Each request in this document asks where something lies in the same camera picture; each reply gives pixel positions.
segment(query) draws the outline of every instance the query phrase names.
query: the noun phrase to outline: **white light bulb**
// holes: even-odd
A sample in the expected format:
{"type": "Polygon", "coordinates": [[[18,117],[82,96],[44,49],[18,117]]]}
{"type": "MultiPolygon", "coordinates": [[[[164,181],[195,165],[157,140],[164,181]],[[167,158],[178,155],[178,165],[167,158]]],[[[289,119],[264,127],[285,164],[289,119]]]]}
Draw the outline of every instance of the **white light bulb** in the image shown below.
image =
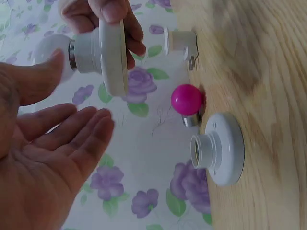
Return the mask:
{"type": "Polygon", "coordinates": [[[40,64],[46,62],[52,53],[61,49],[64,53],[64,69],[61,76],[61,83],[67,81],[74,73],[70,65],[69,45],[71,39],[65,35],[55,34],[45,37],[36,47],[32,54],[32,64],[40,64]]]}
{"type": "Polygon", "coordinates": [[[78,34],[75,40],[56,34],[44,38],[33,52],[32,64],[47,61],[56,49],[65,54],[61,83],[77,69],[80,73],[96,72],[104,76],[106,89],[112,96],[127,92],[127,59],[124,23],[99,27],[89,33],[78,34]]]}

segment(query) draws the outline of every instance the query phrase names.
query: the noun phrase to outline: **wooden surface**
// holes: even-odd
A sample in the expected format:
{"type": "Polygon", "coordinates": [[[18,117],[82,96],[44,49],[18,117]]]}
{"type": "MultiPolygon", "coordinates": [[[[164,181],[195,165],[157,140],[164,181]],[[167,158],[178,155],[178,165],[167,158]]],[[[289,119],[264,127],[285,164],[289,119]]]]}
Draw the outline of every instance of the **wooden surface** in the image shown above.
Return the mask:
{"type": "Polygon", "coordinates": [[[231,111],[244,135],[240,181],[209,181],[215,230],[307,230],[307,1],[171,2],[198,38],[202,127],[231,111]]]}

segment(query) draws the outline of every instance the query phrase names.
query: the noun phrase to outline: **fingernail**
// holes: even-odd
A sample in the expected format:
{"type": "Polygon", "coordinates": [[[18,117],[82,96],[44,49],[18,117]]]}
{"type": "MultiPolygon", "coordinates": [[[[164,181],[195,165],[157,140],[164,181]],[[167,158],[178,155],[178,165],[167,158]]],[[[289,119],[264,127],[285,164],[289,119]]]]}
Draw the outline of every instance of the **fingernail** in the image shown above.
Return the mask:
{"type": "Polygon", "coordinates": [[[118,1],[110,1],[102,9],[102,15],[106,22],[114,23],[120,21],[124,17],[124,8],[118,1]]]}

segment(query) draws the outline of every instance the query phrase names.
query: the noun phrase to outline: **green leaf print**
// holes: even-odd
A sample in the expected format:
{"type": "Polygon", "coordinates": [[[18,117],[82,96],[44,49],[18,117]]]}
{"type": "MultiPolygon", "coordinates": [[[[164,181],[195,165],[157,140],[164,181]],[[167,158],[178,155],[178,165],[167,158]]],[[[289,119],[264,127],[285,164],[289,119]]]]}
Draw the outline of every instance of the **green leaf print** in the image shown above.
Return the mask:
{"type": "Polygon", "coordinates": [[[60,33],[61,30],[62,30],[64,27],[65,27],[65,25],[61,25],[61,26],[58,28],[57,32],[60,33]]]}
{"type": "Polygon", "coordinates": [[[83,206],[86,203],[86,201],[87,201],[87,195],[83,194],[80,199],[81,205],[83,206]]]}
{"type": "Polygon", "coordinates": [[[123,195],[121,195],[117,199],[118,199],[119,202],[123,202],[123,201],[126,201],[128,198],[129,198],[129,194],[124,192],[123,195]]]}
{"type": "Polygon", "coordinates": [[[169,79],[169,75],[161,69],[149,68],[147,72],[151,73],[156,80],[169,79]]]}
{"type": "Polygon", "coordinates": [[[127,103],[128,105],[128,109],[130,110],[130,112],[132,112],[134,115],[138,116],[138,117],[147,117],[148,115],[148,111],[149,111],[149,107],[148,104],[146,103],[127,103]]]}
{"type": "Polygon", "coordinates": [[[82,186],[83,190],[86,191],[87,193],[92,193],[93,189],[91,189],[90,185],[85,182],[84,185],[82,186]]]}
{"type": "Polygon", "coordinates": [[[136,55],[136,54],[134,54],[134,53],[131,53],[131,54],[132,54],[132,56],[133,56],[135,59],[137,59],[137,60],[139,60],[139,61],[142,61],[142,60],[144,59],[144,57],[145,57],[145,55],[139,56],[139,55],[136,55]]]}
{"type": "Polygon", "coordinates": [[[118,211],[118,200],[116,198],[112,198],[110,201],[104,200],[102,208],[109,217],[114,217],[118,211]]]}
{"type": "Polygon", "coordinates": [[[112,100],[112,96],[106,91],[105,84],[101,84],[98,89],[99,99],[104,103],[109,103],[112,100]]]}
{"type": "Polygon", "coordinates": [[[45,6],[44,6],[44,11],[45,11],[46,13],[48,13],[50,10],[51,10],[51,5],[45,5],[45,6]]]}
{"type": "Polygon", "coordinates": [[[145,4],[146,7],[152,9],[155,7],[155,4],[150,4],[149,2],[145,4]]]}
{"type": "Polygon", "coordinates": [[[166,191],[166,203],[171,213],[177,217],[181,217],[187,208],[186,202],[176,198],[169,188],[166,191]]]}
{"type": "Polygon", "coordinates": [[[110,168],[112,168],[114,166],[114,160],[112,159],[112,157],[108,154],[104,154],[102,156],[102,158],[100,159],[99,163],[98,163],[99,166],[104,166],[104,165],[107,165],[109,166],[110,168]]]}
{"type": "Polygon", "coordinates": [[[152,46],[149,47],[148,49],[148,57],[154,57],[157,56],[158,54],[160,54],[162,51],[162,46],[161,45],[157,45],[157,46],[152,46]]]}
{"type": "Polygon", "coordinates": [[[165,9],[165,10],[166,10],[166,12],[168,12],[168,13],[173,13],[173,12],[174,12],[172,9],[165,9]]]}
{"type": "Polygon", "coordinates": [[[203,213],[203,214],[202,214],[202,218],[203,218],[203,220],[204,220],[207,224],[212,225],[212,217],[211,217],[211,214],[205,214],[205,213],[203,213]]]}
{"type": "Polygon", "coordinates": [[[8,19],[8,20],[6,21],[6,23],[5,23],[5,29],[8,28],[9,25],[10,25],[10,20],[8,19]]]}
{"type": "Polygon", "coordinates": [[[146,230],[163,230],[160,224],[151,224],[146,226],[146,230]]]}

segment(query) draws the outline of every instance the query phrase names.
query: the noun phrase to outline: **round mounting plate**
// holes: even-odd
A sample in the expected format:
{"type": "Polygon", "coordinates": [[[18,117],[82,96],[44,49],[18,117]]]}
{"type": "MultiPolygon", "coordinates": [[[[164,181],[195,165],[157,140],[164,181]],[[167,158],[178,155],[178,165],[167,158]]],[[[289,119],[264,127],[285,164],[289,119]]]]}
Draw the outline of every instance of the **round mounting plate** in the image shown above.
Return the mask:
{"type": "Polygon", "coordinates": [[[109,25],[100,20],[101,69],[107,91],[113,96],[127,93],[128,69],[124,23],[109,25]]]}
{"type": "Polygon", "coordinates": [[[212,180],[219,186],[233,185],[244,165],[244,141],[239,123],[230,113],[217,113],[207,122],[205,133],[216,132],[222,145],[222,160],[218,168],[208,168],[212,180]]]}

